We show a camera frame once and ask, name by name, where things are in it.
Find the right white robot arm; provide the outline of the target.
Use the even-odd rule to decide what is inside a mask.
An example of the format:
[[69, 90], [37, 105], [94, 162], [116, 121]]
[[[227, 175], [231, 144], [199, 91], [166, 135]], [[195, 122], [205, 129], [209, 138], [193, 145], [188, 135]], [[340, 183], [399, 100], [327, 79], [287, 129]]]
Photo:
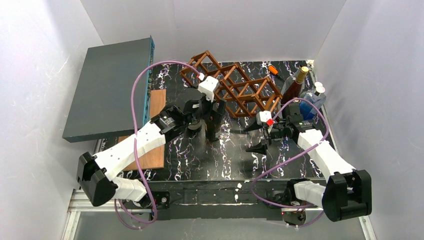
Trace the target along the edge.
[[368, 216], [372, 213], [372, 178], [346, 162], [329, 144], [312, 120], [305, 120], [298, 102], [282, 112], [283, 122], [274, 121], [270, 111], [260, 111], [250, 119], [244, 132], [262, 129], [264, 138], [247, 152], [265, 155], [273, 139], [293, 139], [323, 174], [326, 185], [308, 178], [291, 179], [283, 192], [258, 197], [270, 208], [300, 209], [317, 206], [332, 222]]

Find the dark bottle gold cap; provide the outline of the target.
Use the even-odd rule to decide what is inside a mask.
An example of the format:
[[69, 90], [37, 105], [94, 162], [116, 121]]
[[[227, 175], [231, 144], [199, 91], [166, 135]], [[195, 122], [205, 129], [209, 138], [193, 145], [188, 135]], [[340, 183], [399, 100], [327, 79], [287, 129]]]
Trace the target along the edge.
[[285, 92], [285, 95], [282, 95], [280, 100], [281, 105], [284, 105], [286, 102], [293, 98], [300, 96], [300, 93], [303, 91], [305, 86], [305, 78], [308, 75], [309, 68], [307, 66], [301, 67], [301, 72], [297, 76], [296, 80], [291, 84], [291, 86]]

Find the clear bottle white neck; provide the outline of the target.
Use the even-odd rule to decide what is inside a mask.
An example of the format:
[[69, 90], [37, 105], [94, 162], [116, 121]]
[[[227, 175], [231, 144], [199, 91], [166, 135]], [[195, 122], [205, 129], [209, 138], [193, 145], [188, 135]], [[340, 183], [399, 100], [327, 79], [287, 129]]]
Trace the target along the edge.
[[319, 81], [316, 81], [313, 84], [313, 87], [311, 89], [307, 90], [305, 93], [312, 93], [312, 94], [319, 96], [320, 94], [322, 94], [324, 92], [325, 92], [325, 88], [324, 88], [323, 84]]

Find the dark bottle silver cap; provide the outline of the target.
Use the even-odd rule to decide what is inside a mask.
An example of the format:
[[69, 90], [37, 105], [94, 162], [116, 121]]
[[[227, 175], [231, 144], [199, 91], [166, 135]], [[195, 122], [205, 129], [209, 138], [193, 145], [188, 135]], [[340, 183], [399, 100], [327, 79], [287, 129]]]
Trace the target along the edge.
[[202, 128], [202, 119], [198, 118], [198, 119], [194, 119], [193, 122], [191, 122], [188, 126], [187, 129], [192, 131], [192, 132], [198, 132], [200, 131]]

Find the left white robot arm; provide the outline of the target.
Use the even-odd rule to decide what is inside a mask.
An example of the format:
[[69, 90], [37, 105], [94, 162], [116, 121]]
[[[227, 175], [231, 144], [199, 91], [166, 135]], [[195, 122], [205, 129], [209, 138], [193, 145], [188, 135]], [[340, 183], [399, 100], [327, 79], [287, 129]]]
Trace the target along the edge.
[[83, 153], [78, 159], [76, 180], [92, 206], [102, 206], [112, 199], [139, 202], [148, 193], [145, 185], [141, 180], [118, 177], [118, 173], [196, 124], [205, 123], [209, 130], [208, 139], [217, 140], [226, 104], [224, 99], [210, 99], [205, 92], [188, 88], [176, 101], [167, 103], [137, 133], [107, 150], [96, 154]]

